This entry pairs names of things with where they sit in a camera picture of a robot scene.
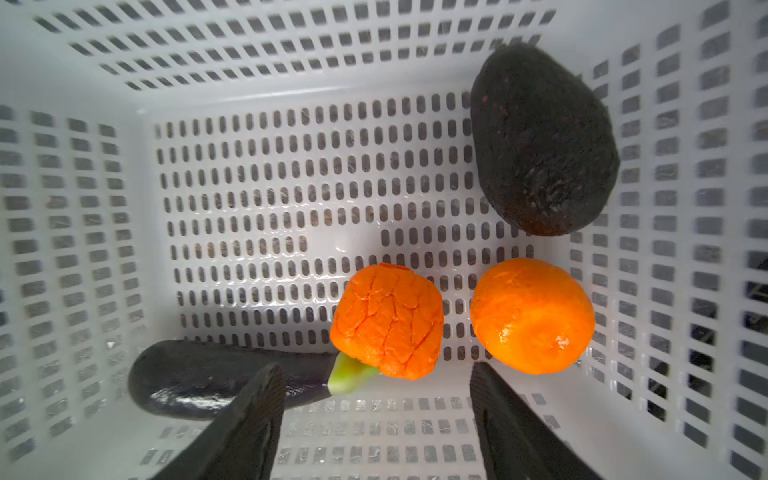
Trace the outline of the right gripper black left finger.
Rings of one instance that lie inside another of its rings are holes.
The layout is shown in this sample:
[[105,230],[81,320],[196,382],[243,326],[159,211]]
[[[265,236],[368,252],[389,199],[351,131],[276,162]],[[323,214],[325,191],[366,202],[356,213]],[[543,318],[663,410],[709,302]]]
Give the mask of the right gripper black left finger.
[[197,365],[163,377],[164,394],[186,410],[217,413],[157,479],[267,479],[286,400],[282,368],[272,362]]

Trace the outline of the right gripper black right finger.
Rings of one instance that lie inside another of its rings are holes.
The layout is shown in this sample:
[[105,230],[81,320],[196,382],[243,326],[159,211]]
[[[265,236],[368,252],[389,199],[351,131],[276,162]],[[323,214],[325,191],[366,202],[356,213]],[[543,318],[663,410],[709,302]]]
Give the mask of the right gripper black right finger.
[[470,397],[489,479],[597,479],[486,362],[473,365]]

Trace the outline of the black long food stick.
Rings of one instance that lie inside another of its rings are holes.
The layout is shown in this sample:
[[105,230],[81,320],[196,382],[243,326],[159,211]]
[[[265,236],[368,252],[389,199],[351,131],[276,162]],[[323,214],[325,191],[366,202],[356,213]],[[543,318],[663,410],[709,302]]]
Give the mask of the black long food stick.
[[339,351],[299,353],[165,340],[134,361],[128,390],[134,403],[150,414],[207,421],[272,364],[283,373],[287,410],[350,394],[380,374]]

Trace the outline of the orange tangerine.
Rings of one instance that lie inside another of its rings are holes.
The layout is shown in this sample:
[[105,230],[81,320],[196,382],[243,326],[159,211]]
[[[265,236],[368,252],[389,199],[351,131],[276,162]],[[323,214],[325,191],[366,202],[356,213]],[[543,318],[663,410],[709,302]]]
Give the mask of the orange tangerine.
[[592,302],[563,269],[515,258],[490,268],[470,305],[477,339],[504,365],[530,375],[561,372],[589,346]]
[[347,283],[330,339],[383,375],[415,381],[435,370],[443,325],[443,299],[432,282],[407,267],[379,264]]

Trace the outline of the white plastic basket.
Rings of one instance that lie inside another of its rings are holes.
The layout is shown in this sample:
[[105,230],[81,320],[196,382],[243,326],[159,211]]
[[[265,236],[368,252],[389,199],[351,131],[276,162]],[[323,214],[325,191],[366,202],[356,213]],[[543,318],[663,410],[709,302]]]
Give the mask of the white plastic basket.
[[[559,237],[484,198],[470,90],[534,45],[605,105],[599,216]],[[767,475],[763,1],[5,1],[1,475],[149,479],[205,429],[128,390],[186,338],[332,349],[347,279],[441,292],[433,374],[287,411],[275,479],[482,479],[481,276],[556,265],[596,314],[568,370],[497,372],[606,479]]]

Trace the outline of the dark food piece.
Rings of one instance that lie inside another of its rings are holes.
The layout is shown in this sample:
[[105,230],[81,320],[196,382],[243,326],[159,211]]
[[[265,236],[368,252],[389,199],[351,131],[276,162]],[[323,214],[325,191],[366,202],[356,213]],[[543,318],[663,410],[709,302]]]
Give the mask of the dark food piece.
[[470,94],[478,181],[507,223],[536,236],[576,232],[602,212],[620,156],[608,110],[535,46],[491,54]]

